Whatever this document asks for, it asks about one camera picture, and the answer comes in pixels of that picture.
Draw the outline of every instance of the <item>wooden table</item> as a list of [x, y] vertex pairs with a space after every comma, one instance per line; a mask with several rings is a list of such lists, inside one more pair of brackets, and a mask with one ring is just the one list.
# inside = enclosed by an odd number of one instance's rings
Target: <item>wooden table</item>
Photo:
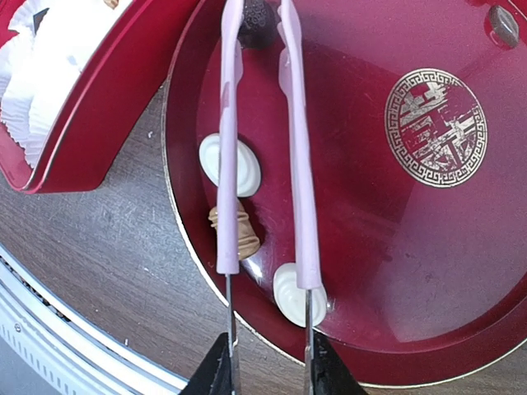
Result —
[[[24, 196], [0, 178], [0, 242], [87, 319], [189, 377], [224, 330], [226, 308], [175, 223], [161, 157], [161, 103], [158, 94], [95, 192]], [[246, 328], [240, 353], [245, 393], [301, 393], [301, 366]], [[370, 393], [523, 394], [526, 369], [523, 347], [453, 383]]]

